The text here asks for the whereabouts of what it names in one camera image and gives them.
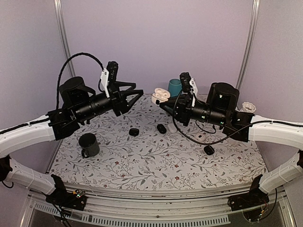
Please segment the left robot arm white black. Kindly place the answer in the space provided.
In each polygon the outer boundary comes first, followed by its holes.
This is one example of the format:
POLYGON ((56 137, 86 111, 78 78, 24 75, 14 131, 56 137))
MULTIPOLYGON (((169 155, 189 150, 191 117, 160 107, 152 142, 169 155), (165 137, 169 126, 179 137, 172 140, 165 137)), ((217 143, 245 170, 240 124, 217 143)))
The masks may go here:
POLYGON ((127 113, 143 95, 135 83, 106 82, 104 93, 96 94, 86 86, 82 77, 74 77, 59 87, 63 99, 62 108, 27 123, 7 128, 0 133, 0 179, 18 183, 40 191, 60 205, 70 202, 70 194, 63 181, 55 175, 45 175, 16 160, 10 153, 45 141, 62 140, 89 124, 90 120, 109 110, 116 116, 127 113))

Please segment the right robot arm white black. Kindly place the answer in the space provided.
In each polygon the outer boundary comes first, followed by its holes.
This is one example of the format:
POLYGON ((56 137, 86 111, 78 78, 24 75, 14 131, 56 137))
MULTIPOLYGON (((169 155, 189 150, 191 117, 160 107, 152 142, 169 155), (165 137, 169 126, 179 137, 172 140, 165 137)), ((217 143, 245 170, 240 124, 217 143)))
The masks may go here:
POLYGON ((173 122, 188 126, 190 120, 219 126, 227 138, 241 142, 263 141, 298 149, 288 161, 254 179, 250 192, 245 195, 248 206, 255 206, 275 188, 303 174, 303 125, 239 112, 236 105, 239 91, 232 85, 215 82, 211 85, 206 102, 199 101, 192 82, 182 85, 177 97, 159 104, 173 117, 173 122))

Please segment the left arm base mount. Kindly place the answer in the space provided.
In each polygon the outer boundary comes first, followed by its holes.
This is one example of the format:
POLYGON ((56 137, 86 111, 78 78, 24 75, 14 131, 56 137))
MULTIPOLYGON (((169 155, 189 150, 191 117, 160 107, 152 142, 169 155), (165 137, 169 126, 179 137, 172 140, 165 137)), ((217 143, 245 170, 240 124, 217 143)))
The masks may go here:
POLYGON ((84 191, 75 190, 67 192, 66 187, 60 177, 52 174, 55 190, 46 195, 45 201, 54 205, 74 210, 84 211, 87 202, 87 196, 84 191))

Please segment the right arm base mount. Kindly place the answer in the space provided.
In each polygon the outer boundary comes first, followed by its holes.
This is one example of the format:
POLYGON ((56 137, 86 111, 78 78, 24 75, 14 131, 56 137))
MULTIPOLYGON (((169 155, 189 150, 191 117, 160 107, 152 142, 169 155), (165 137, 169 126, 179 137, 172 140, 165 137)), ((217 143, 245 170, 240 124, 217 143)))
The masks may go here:
POLYGON ((245 219, 250 222, 260 221, 269 203, 268 194, 259 189, 259 182, 262 176, 259 175, 253 180, 248 192, 228 197, 227 204, 232 211, 248 209, 259 205, 265 206, 264 208, 244 212, 245 219))

